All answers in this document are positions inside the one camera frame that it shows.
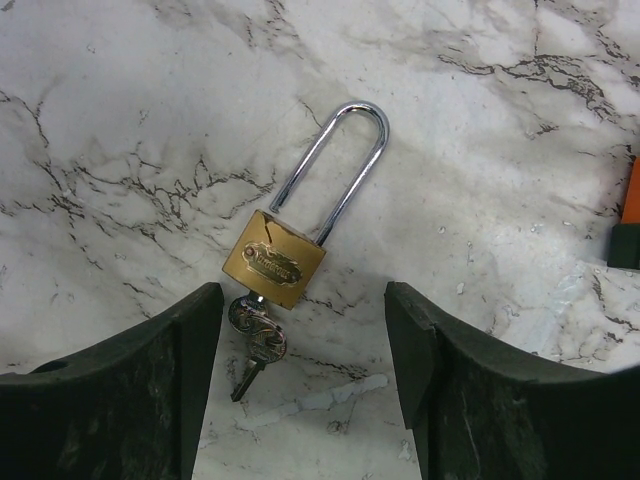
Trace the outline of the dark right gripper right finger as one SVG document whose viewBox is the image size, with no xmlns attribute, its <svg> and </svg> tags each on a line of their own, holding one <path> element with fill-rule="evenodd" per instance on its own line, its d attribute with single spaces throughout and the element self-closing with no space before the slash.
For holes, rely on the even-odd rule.
<svg viewBox="0 0 640 480">
<path fill-rule="evenodd" d="M 425 479 L 635 479 L 639 370 L 527 353 L 404 282 L 385 290 L 399 402 Z"/>
</svg>

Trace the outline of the brass padlock long shackle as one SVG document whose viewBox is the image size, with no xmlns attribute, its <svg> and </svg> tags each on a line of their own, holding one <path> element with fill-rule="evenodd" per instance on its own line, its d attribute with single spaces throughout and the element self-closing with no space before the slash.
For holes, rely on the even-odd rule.
<svg viewBox="0 0 640 480">
<path fill-rule="evenodd" d="M 310 239 L 275 215 L 317 160 L 334 130 L 350 114 L 369 117 L 377 126 L 377 139 L 316 237 Z M 222 267 L 225 274 L 248 289 L 246 295 L 232 302 L 235 309 L 257 311 L 264 315 L 268 302 L 287 310 L 296 305 L 326 255 L 323 248 L 325 241 L 367 175 L 382 157 L 389 137 L 390 125 L 386 114 L 371 102 L 347 102 L 329 116 L 269 205 L 269 210 L 265 212 L 258 209 L 253 213 Z"/>
</svg>

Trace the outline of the small silver keys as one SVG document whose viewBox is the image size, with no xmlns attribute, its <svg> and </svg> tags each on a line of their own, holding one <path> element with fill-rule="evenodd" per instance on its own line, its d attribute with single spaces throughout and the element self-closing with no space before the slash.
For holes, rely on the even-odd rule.
<svg viewBox="0 0 640 480">
<path fill-rule="evenodd" d="M 231 303 L 228 318 L 231 326 L 245 337 L 248 347 L 242 380 L 231 394 L 232 401 L 239 402 L 255 377 L 285 356 L 287 338 L 282 327 L 269 318 L 265 298 L 253 291 Z"/>
</svg>

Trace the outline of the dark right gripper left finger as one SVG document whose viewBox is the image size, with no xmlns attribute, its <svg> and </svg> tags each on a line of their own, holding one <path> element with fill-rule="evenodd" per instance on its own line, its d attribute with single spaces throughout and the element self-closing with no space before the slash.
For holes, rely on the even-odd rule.
<svg viewBox="0 0 640 480">
<path fill-rule="evenodd" d="M 2 375 L 2 478 L 191 478 L 223 306 L 206 283 L 91 347 Z"/>
</svg>

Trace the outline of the orange black padlock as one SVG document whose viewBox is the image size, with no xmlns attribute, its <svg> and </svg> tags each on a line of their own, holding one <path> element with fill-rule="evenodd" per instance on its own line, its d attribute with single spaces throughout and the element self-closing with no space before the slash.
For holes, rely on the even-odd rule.
<svg viewBox="0 0 640 480">
<path fill-rule="evenodd" d="M 612 229 L 607 266 L 617 269 L 639 270 L 640 259 L 640 166 L 636 156 L 622 209 L 621 221 Z"/>
</svg>

